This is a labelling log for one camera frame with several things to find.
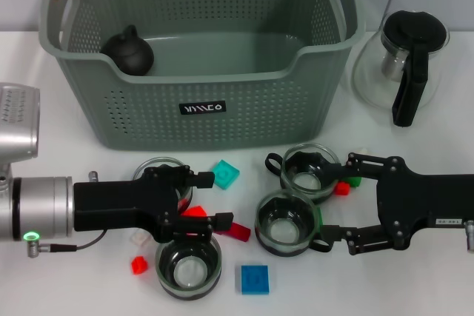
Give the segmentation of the blue square building block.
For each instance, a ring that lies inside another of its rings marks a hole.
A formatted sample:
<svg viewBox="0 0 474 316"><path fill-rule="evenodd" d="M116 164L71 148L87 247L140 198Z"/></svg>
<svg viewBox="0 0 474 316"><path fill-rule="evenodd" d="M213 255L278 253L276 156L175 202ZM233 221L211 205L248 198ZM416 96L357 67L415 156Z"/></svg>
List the blue square building block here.
<svg viewBox="0 0 474 316"><path fill-rule="evenodd" d="M243 295L268 295L270 293L268 266L241 266L241 293Z"/></svg>

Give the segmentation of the glass teapot black lid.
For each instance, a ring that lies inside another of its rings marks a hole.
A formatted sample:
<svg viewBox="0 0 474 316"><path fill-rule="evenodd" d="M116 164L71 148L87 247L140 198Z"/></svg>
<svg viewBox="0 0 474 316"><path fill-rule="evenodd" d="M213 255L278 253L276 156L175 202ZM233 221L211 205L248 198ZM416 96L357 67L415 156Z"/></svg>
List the glass teapot black lid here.
<svg viewBox="0 0 474 316"><path fill-rule="evenodd" d="M446 26L427 12L385 16L355 61L355 91L368 104L389 110L397 127L411 126L441 83L449 40Z"/></svg>

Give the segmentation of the metal plug right gripper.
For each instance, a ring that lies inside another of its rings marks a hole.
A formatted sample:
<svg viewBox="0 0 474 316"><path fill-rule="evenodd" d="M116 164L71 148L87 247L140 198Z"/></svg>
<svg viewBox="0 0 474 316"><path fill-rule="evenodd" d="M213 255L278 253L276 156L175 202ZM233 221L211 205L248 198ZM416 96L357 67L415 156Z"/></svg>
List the metal plug right gripper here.
<svg viewBox="0 0 474 316"><path fill-rule="evenodd" d="M467 251L474 253L474 221L466 221L464 228L466 232Z"/></svg>

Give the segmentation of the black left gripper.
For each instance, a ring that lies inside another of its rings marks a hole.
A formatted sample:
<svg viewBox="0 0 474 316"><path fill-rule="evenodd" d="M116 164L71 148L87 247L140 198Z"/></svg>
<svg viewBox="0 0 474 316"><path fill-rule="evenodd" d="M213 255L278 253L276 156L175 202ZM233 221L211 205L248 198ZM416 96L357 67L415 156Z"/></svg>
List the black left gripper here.
<svg viewBox="0 0 474 316"><path fill-rule="evenodd" d="M176 188L210 189L215 181L213 172L194 173L188 165L162 164L146 168L144 177L134 181L74 184L74 230L139 228L163 243L187 240L208 243L214 232L230 230L234 218L231 212L177 217Z"/></svg>

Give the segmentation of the bright red sloped block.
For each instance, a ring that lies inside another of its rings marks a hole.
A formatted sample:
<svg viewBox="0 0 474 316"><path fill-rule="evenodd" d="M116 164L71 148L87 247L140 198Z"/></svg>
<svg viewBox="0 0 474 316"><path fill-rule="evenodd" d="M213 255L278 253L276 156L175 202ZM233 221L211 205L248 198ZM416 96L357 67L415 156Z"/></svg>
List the bright red sloped block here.
<svg viewBox="0 0 474 316"><path fill-rule="evenodd" d="M207 217L207 212L200 205L188 207L185 211L182 212L182 216L186 217Z"/></svg>

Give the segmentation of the small black clay teapot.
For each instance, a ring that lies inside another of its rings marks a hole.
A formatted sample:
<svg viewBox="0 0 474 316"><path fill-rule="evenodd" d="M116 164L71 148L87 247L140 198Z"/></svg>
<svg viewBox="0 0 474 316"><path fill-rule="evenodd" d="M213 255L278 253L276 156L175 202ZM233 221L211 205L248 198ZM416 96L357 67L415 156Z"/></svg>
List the small black clay teapot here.
<svg viewBox="0 0 474 316"><path fill-rule="evenodd" d="M123 73L134 76L148 74L155 59L152 47L138 35L133 24L109 38L100 53L110 57Z"/></svg>

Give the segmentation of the teal square building block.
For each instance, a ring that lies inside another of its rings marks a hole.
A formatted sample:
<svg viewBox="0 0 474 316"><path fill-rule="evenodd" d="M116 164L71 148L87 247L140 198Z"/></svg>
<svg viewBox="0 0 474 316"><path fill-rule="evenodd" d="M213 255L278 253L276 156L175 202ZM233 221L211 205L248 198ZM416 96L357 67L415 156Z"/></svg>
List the teal square building block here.
<svg viewBox="0 0 474 316"><path fill-rule="evenodd" d="M228 189L240 174L237 168L224 160L220 160L212 168L212 172L215 175L214 184L223 190Z"/></svg>

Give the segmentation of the grey-green perforated storage bin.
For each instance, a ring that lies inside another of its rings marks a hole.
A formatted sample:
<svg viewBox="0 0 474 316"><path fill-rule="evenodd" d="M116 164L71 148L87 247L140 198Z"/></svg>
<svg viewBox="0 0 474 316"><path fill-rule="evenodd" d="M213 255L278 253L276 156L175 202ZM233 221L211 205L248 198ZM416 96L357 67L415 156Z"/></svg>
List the grey-green perforated storage bin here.
<svg viewBox="0 0 474 316"><path fill-rule="evenodd" d="M100 53L130 24L144 76ZM103 145L194 151L313 139L364 31L361 0L43 0L39 40Z"/></svg>

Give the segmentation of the dark red curved block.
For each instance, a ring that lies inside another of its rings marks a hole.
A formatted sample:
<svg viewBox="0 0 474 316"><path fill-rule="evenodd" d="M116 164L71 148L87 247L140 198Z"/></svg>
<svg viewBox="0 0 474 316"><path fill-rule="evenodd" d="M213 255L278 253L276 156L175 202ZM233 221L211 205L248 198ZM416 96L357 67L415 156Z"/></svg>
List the dark red curved block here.
<svg viewBox="0 0 474 316"><path fill-rule="evenodd" d="M217 235L227 236L242 242L248 242L251 235L251 229L242 226L241 224L232 222L231 227L227 231L218 231Z"/></svg>

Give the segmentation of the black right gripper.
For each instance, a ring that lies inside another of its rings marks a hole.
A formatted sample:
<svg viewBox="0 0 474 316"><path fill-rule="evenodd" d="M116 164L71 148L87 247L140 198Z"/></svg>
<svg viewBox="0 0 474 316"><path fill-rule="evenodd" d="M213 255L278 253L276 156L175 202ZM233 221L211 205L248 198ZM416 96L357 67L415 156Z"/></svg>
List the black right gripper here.
<svg viewBox="0 0 474 316"><path fill-rule="evenodd" d="M344 178L377 180L381 225L363 228L322 225L320 236L329 246L346 241L350 255L385 249L405 250L421 229L463 229L474 221L474 174L421 175L403 158L350 153L344 164L321 169L330 182Z"/></svg>

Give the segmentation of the clear white flat block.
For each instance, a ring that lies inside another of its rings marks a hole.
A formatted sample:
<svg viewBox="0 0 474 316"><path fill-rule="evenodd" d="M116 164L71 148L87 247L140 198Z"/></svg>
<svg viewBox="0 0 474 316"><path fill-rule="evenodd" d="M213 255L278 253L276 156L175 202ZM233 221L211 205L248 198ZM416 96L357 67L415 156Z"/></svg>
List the clear white flat block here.
<svg viewBox="0 0 474 316"><path fill-rule="evenodd" d="M143 246L151 239L151 234L143 229L137 229L130 237L136 246Z"/></svg>

